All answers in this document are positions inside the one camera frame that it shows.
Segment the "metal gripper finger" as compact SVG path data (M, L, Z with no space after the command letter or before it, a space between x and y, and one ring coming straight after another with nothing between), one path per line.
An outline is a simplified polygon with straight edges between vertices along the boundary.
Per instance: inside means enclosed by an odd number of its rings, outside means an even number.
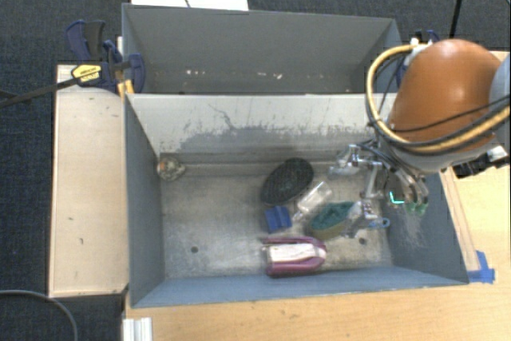
M329 167L327 175L329 177L353 176L363 169L368 169L370 165L361 152L359 145L348 145L335 155L334 164Z
M345 236L354 238L359 230L366 229L378 219L370 201L357 201L347 214L348 226Z

